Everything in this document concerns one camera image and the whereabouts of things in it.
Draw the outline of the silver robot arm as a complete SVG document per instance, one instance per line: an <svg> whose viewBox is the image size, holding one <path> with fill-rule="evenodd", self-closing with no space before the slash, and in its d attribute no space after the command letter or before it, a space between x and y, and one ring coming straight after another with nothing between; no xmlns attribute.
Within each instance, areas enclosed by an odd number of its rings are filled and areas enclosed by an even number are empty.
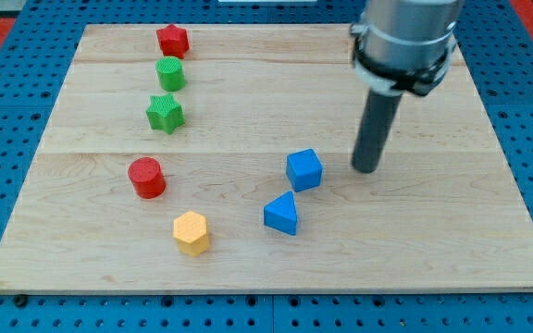
<svg viewBox="0 0 533 333"><path fill-rule="evenodd" d="M426 96L452 63L462 0L368 0L351 24L353 67L370 90Z"/></svg>

